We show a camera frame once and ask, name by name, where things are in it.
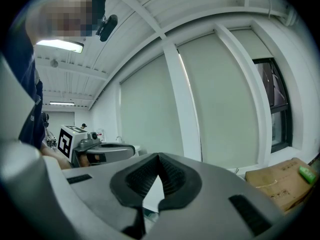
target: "person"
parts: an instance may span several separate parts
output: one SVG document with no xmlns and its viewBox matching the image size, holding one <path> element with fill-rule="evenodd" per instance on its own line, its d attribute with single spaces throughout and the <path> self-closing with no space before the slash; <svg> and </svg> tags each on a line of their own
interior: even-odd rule
<svg viewBox="0 0 320 240">
<path fill-rule="evenodd" d="M 28 12 L 27 5 L 14 20 L 1 46 L 16 79 L 35 102 L 19 140 L 33 145 L 43 156 L 56 158 L 61 169 L 71 168 L 70 163 L 43 143 L 43 83 L 36 72 L 34 46 L 41 40 L 91 36 L 105 14 L 105 3 L 106 0 L 47 0 Z"/>
</svg>

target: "window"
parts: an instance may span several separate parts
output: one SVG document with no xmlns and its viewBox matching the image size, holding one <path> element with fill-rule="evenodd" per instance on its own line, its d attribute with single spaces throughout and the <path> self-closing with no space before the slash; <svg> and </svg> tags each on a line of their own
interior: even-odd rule
<svg viewBox="0 0 320 240">
<path fill-rule="evenodd" d="M 123 141 L 139 145 L 140 153 L 184 156 L 175 94 L 164 54 L 121 83 L 120 118 Z"/>
<path fill-rule="evenodd" d="M 271 111 L 271 153 L 292 145 L 292 115 L 283 78 L 273 58 L 254 59 Z"/>
<path fill-rule="evenodd" d="M 178 47 L 199 122 L 202 161 L 223 168 L 257 164 L 259 122 L 248 82 L 217 34 Z"/>
</svg>

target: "gray robotic device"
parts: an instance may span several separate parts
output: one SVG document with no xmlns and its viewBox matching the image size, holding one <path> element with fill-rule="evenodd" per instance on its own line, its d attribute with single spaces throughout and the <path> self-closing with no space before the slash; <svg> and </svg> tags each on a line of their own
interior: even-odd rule
<svg viewBox="0 0 320 240">
<path fill-rule="evenodd" d="M 124 143 L 103 143 L 96 132 L 87 132 L 74 125 L 61 125 L 57 149 L 73 168 L 81 167 L 80 155 L 86 155 L 90 165 L 102 165 L 133 157 L 136 149 Z"/>
<path fill-rule="evenodd" d="M 230 171 L 173 154 L 60 170 L 29 145 L 0 150 L 10 199 L 51 239 L 273 239 L 295 216 Z M 157 176 L 164 199 L 146 234 L 142 204 Z"/>
</svg>

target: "hand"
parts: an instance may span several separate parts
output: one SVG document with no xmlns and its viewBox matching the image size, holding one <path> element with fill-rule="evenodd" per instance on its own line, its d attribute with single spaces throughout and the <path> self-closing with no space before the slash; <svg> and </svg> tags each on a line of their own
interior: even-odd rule
<svg viewBox="0 0 320 240">
<path fill-rule="evenodd" d="M 64 169 L 71 169 L 71 165 L 69 161 L 65 158 L 65 156 L 61 153 L 56 153 L 52 151 L 50 148 L 48 148 L 45 144 L 42 143 L 40 152 L 43 156 L 48 156 L 55 158 L 58 161 L 58 164 L 61 168 L 61 170 Z"/>
<path fill-rule="evenodd" d="M 100 160 L 98 154 L 95 154 L 95 155 L 94 155 L 94 158 L 95 158 L 96 160 L 98 160 L 98 161 Z M 81 154 L 81 155 L 79 156 L 79 164 L 80 164 L 80 167 L 88 167 L 88 166 L 90 166 L 90 162 L 89 162 L 89 160 L 88 160 L 88 158 L 87 158 L 87 154 Z"/>
</svg>

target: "camera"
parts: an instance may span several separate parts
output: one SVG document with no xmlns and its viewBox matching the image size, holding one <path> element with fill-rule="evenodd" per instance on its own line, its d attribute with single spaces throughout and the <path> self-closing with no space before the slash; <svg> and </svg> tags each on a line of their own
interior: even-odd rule
<svg viewBox="0 0 320 240">
<path fill-rule="evenodd" d="M 102 21 L 99 29 L 95 33 L 97 36 L 100 36 L 100 41 L 105 42 L 107 41 L 108 37 L 112 33 L 112 31 L 115 29 L 115 27 L 118 24 L 118 17 L 117 15 L 111 15 L 108 19 L 106 19 L 105 16 L 104 21 Z"/>
<path fill-rule="evenodd" d="M 96 140 L 98 138 L 97 134 L 93 131 L 93 132 L 90 132 L 88 133 L 88 139 L 92 139 L 92 140 Z"/>
</svg>

